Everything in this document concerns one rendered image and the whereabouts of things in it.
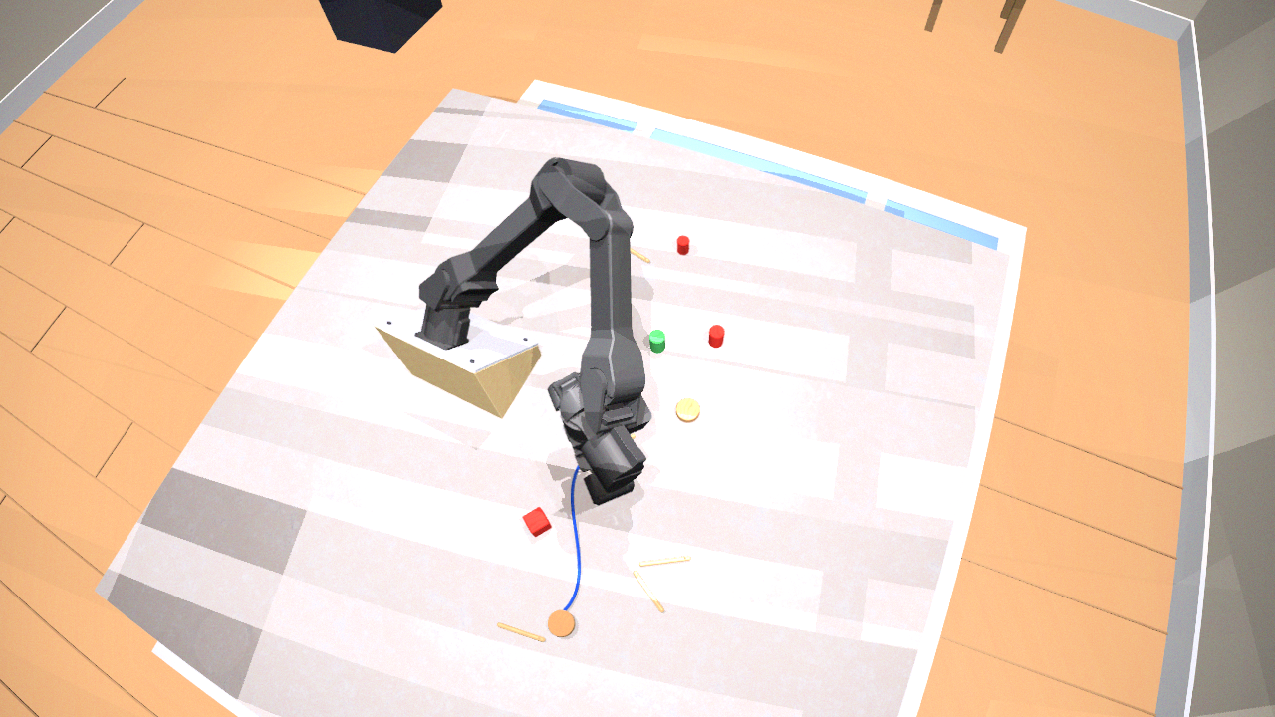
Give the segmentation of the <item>blue string with wooden stick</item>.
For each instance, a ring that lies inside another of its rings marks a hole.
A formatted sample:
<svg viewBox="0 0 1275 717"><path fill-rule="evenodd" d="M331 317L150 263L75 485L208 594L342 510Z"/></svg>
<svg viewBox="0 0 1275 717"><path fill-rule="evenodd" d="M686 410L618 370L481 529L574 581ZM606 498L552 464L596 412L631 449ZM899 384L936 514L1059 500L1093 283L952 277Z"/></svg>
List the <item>blue string with wooden stick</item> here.
<svg viewBox="0 0 1275 717"><path fill-rule="evenodd" d="M578 588L574 591L572 597L571 597L571 600L569 600L567 606L565 609L570 609L572 600L575 600L578 597L578 589L579 589L579 584L580 584L580 549L579 549L579 540L578 540L578 517L575 517L575 506L574 506L574 489L575 489L575 484L578 484L578 472L579 472L579 469L580 468L578 467L578 471L575 471L575 475L574 475L574 478L572 478L572 482L571 482L571 519L572 519L575 541L578 541Z"/></svg>

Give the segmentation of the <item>red cube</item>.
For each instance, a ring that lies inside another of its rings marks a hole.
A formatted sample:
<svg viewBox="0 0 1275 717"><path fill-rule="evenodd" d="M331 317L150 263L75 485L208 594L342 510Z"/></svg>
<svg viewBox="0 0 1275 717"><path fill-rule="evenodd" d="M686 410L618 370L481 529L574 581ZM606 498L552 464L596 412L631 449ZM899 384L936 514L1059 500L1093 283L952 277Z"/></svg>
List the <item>red cube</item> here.
<svg viewBox="0 0 1275 717"><path fill-rule="evenodd" d="M530 510L530 513L523 515L521 519L525 521L527 527L530 531L530 535L533 535L534 537L544 535L544 531L552 528L547 515L544 514L544 510L542 510L541 506L536 508L536 510Z"/></svg>

